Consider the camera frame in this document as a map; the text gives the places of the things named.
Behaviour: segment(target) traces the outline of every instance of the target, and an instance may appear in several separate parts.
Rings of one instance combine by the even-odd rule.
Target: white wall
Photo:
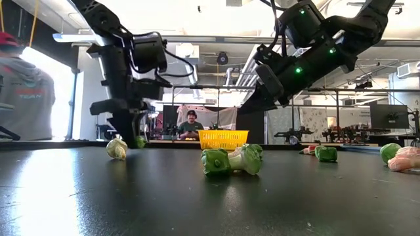
[[[108,99],[105,87],[100,85],[104,79],[99,61],[89,58],[87,47],[79,48],[78,68],[83,72],[83,79],[77,81],[75,101],[75,121],[73,138],[96,139],[96,116],[91,115],[89,108],[93,102]],[[98,116],[98,123],[104,124],[106,114]]]

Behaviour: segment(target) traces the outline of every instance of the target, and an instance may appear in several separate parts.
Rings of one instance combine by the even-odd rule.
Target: man
[[[199,138],[197,130],[203,130],[204,127],[201,123],[197,122],[197,114],[195,111],[188,111],[186,114],[187,121],[179,125],[179,133],[182,139],[185,138]]]
[[[0,110],[0,126],[21,140],[50,140],[54,81],[19,56],[24,47],[8,33],[0,32],[0,103],[14,106]]]

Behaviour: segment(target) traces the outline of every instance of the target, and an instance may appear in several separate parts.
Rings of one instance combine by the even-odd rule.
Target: monitor
[[[409,128],[406,105],[370,105],[372,128]]]

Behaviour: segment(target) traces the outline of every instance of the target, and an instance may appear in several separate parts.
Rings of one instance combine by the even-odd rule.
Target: ceiling
[[[33,12],[35,1],[14,0],[28,12]],[[72,5],[63,0],[40,0],[40,19],[64,33],[75,33],[86,29]],[[114,1],[100,0],[120,18],[121,23],[133,33],[145,31],[160,31],[162,35],[234,35],[270,37],[273,29],[273,15],[269,7],[258,0],[242,0],[242,7],[227,7],[226,2],[237,3],[241,0],[137,0]],[[295,0],[276,0],[282,7],[289,7]],[[313,0],[325,17],[338,14],[354,16],[360,9],[348,6],[345,0]],[[406,4],[403,12],[389,14],[388,28],[383,39],[420,40],[420,24],[417,9],[420,1],[403,1]],[[177,44],[169,44],[168,49],[175,52]],[[198,44],[199,64],[197,65],[199,83],[203,85],[223,84],[225,78],[220,75],[227,68],[243,68],[253,54],[254,45],[241,44]],[[229,56],[227,66],[217,66],[219,52]],[[186,73],[183,63],[167,57],[169,72]],[[376,47],[370,48],[359,55],[358,67],[351,73],[344,74],[336,69],[314,83],[314,87],[350,86],[356,79],[369,72],[374,72],[376,78],[387,77],[396,70],[403,60],[420,60],[420,48]],[[172,79],[174,84],[189,84],[188,78]]]

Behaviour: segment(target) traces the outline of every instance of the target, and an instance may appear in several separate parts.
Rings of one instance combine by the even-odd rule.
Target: black table
[[[210,180],[200,150],[0,152],[2,235],[419,235],[420,176],[377,155],[266,151],[259,176]]]

